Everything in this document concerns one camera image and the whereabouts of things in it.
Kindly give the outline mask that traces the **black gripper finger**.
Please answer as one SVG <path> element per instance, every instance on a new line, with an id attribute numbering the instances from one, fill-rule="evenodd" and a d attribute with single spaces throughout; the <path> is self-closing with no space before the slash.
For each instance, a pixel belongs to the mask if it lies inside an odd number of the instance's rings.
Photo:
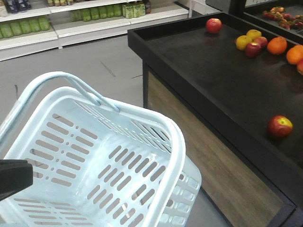
<path id="1" fill-rule="evenodd" d="M 4 200 L 33 184 L 33 166 L 26 160 L 0 161 L 0 200 Z"/>

